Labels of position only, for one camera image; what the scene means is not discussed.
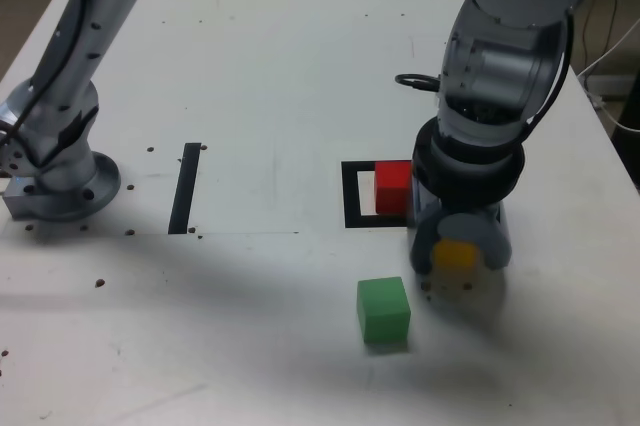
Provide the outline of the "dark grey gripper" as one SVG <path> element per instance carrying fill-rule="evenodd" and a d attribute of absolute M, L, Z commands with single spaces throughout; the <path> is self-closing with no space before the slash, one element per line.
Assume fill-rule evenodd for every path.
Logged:
<path fill-rule="evenodd" d="M 438 215 L 447 216 L 439 222 Z M 439 240 L 475 245 L 490 270 L 508 266 L 512 247 L 502 202 L 471 207 L 446 203 L 418 179 L 410 182 L 408 246 L 411 266 L 418 275 L 432 270 L 432 250 Z"/>

